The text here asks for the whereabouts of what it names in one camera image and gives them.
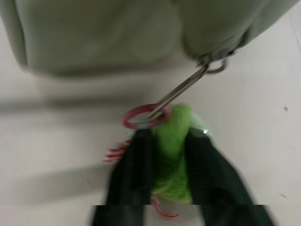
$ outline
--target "white surface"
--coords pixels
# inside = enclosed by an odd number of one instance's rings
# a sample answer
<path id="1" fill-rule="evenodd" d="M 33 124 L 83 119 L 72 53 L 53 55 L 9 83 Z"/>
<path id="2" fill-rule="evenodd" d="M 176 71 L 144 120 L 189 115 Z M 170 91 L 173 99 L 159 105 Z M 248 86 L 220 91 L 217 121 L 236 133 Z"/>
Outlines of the white surface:
<path id="1" fill-rule="evenodd" d="M 177 99 L 210 125 L 257 202 L 269 205 L 284 226 L 301 222 L 298 42 L 301 4 L 238 51 L 226 71 Z M 32 75 L 19 69 L 0 24 L 0 224 L 87 225 L 106 188 L 110 168 L 102 156 L 128 134 L 122 114 L 159 100 L 195 70 L 175 56 L 85 80 Z M 183 225 L 199 225 L 196 213 L 182 216 L 189 216 Z"/>

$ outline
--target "green felt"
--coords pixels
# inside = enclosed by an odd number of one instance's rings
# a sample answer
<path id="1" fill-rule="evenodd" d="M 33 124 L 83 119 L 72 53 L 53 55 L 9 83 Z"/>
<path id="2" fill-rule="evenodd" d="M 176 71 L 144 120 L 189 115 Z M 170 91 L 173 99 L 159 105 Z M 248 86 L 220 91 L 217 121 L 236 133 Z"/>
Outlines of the green felt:
<path id="1" fill-rule="evenodd" d="M 191 202 L 183 151 L 190 127 L 206 128 L 190 106 L 178 104 L 169 120 L 155 129 L 159 151 L 153 193 L 165 199 Z"/>

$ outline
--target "keyring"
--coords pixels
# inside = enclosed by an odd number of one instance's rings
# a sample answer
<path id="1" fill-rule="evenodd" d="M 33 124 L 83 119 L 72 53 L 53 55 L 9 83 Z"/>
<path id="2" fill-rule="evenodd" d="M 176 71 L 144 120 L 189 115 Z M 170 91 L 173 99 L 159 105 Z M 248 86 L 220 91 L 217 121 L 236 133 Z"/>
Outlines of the keyring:
<path id="1" fill-rule="evenodd" d="M 130 119 L 133 117 L 145 113 L 145 112 L 151 112 L 155 110 L 160 104 L 150 104 L 150 105 L 143 105 L 137 108 L 134 108 L 133 110 L 126 113 L 122 120 L 122 124 L 129 129 L 147 129 L 154 126 L 157 126 L 167 120 L 171 114 L 171 109 L 166 106 L 162 108 L 162 115 L 158 117 L 157 119 L 150 121 L 150 122 L 143 122 L 143 123 L 131 123 L 129 122 Z"/>

